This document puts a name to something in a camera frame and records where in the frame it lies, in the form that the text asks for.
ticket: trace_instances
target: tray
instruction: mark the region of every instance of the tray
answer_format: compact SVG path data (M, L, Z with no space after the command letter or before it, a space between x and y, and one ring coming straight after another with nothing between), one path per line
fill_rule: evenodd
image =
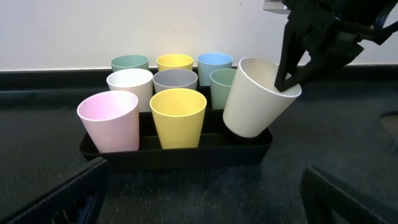
M150 112L139 114L139 127L141 137L138 151L99 153L88 134L80 144L80 151L88 161L97 157L105 158L109 161L111 171L129 172L258 164L272 141L268 129L251 139L235 135L224 124L223 110L206 111L197 148L162 149Z

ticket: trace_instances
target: plastic cup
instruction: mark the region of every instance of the plastic cup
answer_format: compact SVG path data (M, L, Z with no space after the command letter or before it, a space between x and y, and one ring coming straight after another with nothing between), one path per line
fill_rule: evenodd
M148 70L130 68L110 74L106 78L110 90L124 90L138 97L140 112L150 112L149 101L154 93L152 78Z
M129 68L141 68L149 70L148 58L142 55L125 55L111 61L113 72Z
M192 71L193 58L183 54L168 54L159 57L156 62L160 72L173 68L182 68Z
M234 81L236 69L222 68L210 74L211 108L223 110Z
M99 152L139 147L138 98L127 91L106 91L80 103L77 114Z
M163 149L198 147L206 104L201 93L186 88L152 97L150 107Z
M234 59L226 54L208 53L198 56L199 85L210 86L210 74L222 68L231 68Z
M155 92L171 88L188 88L196 90L198 75L186 69L170 69L158 72L154 75Z
M258 136L301 95L300 85L279 92L274 86L277 71L278 66L267 60L239 62L223 113L232 132L245 138Z

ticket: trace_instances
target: green cup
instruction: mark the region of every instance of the green cup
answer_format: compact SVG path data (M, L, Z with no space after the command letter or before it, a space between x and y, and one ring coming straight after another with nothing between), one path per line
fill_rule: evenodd
M223 110L234 81L236 69L222 68L210 74L211 108Z
M129 68L141 68L149 70L148 58L142 55L125 55L111 61L113 72Z

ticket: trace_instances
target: light blue cup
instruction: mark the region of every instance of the light blue cup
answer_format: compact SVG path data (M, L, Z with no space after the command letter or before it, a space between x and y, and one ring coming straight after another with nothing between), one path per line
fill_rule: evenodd
M235 73L236 69L222 68L210 74L211 109L225 109Z
M198 56L199 85L210 86L210 74L222 68L231 68L234 59L226 54L207 53Z
M148 58L142 55L125 55L111 61L113 72L129 68L141 68L149 70Z

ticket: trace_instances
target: black granite surface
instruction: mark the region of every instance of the black granite surface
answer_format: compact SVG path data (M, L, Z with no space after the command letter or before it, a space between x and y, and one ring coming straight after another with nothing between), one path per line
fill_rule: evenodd
M75 108L101 90L0 92L0 203L85 162ZM397 82L308 84L270 126L261 164L113 174L98 223L306 223L309 165L398 209L398 155L379 125L391 110Z

